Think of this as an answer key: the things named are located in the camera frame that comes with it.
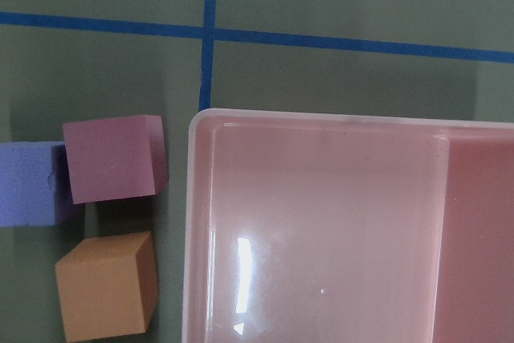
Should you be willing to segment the purple foam block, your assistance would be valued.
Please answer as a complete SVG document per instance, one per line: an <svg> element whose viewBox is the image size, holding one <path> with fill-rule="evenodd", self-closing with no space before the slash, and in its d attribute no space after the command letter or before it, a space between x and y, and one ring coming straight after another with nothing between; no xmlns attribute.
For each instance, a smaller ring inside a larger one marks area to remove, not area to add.
<svg viewBox="0 0 514 343"><path fill-rule="evenodd" d="M62 141L1 143L1 226L55 226L84 212L71 196Z"/></svg>

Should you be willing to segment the red foam block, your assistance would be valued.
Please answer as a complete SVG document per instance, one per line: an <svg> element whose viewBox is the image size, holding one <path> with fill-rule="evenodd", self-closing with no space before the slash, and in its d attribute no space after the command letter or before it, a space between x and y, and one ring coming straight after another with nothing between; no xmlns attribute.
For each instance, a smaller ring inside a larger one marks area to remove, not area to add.
<svg viewBox="0 0 514 343"><path fill-rule="evenodd" d="M68 122L63 139L75 204L151 196L168 183L160 116Z"/></svg>

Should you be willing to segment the orange foam block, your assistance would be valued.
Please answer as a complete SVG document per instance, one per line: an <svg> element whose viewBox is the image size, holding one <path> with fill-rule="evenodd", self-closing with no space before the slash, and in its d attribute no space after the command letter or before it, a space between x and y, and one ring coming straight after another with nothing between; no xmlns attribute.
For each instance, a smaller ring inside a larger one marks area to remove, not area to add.
<svg viewBox="0 0 514 343"><path fill-rule="evenodd" d="M67 342L147 331L159 295L149 231L85 239L55 274Z"/></svg>

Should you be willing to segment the pink plastic bin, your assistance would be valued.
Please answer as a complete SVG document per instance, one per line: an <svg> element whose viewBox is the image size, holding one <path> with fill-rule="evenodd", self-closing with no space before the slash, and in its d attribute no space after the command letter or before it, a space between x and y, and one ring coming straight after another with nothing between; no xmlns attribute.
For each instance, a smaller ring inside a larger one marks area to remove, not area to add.
<svg viewBox="0 0 514 343"><path fill-rule="evenodd" d="M510 123L212 108L184 342L510 342Z"/></svg>

